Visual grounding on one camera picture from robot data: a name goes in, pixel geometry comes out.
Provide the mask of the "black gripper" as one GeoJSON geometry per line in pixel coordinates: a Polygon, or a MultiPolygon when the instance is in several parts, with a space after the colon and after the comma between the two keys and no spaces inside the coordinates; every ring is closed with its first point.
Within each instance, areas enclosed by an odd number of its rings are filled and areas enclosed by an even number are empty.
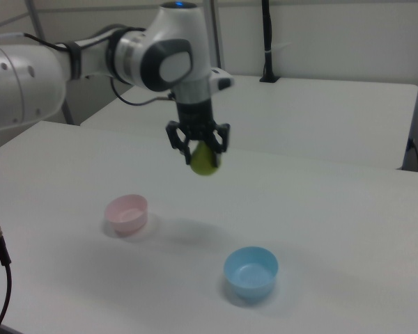
{"type": "Polygon", "coordinates": [[[170,121],[165,127],[171,147],[178,150],[184,156],[185,163],[190,165],[190,140],[205,140],[210,151],[211,165],[220,166],[222,154],[229,146],[230,124],[215,123],[211,99],[194,104],[177,102],[176,106],[179,122],[170,121]],[[179,130],[185,135],[183,140],[178,135],[179,130]]]}

